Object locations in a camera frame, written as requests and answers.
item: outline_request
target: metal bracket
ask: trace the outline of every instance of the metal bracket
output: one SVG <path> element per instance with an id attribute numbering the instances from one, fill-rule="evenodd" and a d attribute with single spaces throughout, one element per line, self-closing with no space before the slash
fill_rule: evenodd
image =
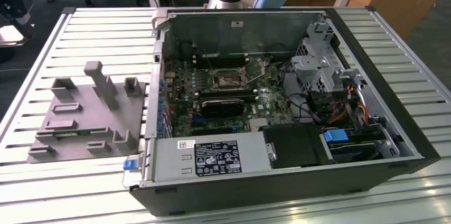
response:
<path id="1" fill-rule="evenodd" d="M 169 16 L 168 16 L 168 10 L 158 8 L 157 10 L 153 11 L 153 16 L 152 16 L 152 27 L 153 31 L 161 30 L 165 26 L 168 26 L 169 22 Z"/>

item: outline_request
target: aluminum profile table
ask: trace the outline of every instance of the aluminum profile table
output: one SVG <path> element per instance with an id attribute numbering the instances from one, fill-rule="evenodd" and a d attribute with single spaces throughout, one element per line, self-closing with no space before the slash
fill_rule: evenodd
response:
<path id="1" fill-rule="evenodd" d="M 125 157 L 26 164 L 28 148 L 53 97 L 48 88 L 54 77 L 88 83 L 82 65 L 100 60 L 104 74 L 112 75 L 114 82 L 129 76 L 148 82 L 152 12 L 149 8 L 80 8 L 61 15 L 0 124 L 1 223 L 361 224 L 451 220 L 451 94 L 378 14 L 364 8 L 337 8 L 337 12 L 443 158 L 421 171 L 395 177 L 368 192 L 156 218 L 121 185 Z"/>

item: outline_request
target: warning label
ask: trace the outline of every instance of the warning label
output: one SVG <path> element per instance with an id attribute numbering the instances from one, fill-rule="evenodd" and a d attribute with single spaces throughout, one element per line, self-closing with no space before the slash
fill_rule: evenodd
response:
<path id="1" fill-rule="evenodd" d="M 241 172 L 236 141 L 194 144 L 196 175 L 222 175 Z"/>

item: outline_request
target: gray carpet floor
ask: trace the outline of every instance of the gray carpet floor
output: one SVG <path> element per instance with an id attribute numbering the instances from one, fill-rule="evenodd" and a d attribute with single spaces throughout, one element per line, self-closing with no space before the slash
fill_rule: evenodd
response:
<path id="1" fill-rule="evenodd" d="M 145 0 L 137 0 L 145 6 Z M 64 7 L 85 7 L 84 0 L 33 0 L 30 22 L 34 24 L 34 38 L 22 47 L 16 48 L 16 55 L 0 63 L 0 120 L 6 112 L 28 70 L 34 63 L 46 37 L 53 29 Z M 136 0 L 92 0 L 94 7 L 134 7 Z M 177 0 L 180 6 L 201 6 L 208 0 Z M 451 0 L 437 0 L 407 39 L 407 43 L 431 68 L 444 85 L 451 88 Z"/>

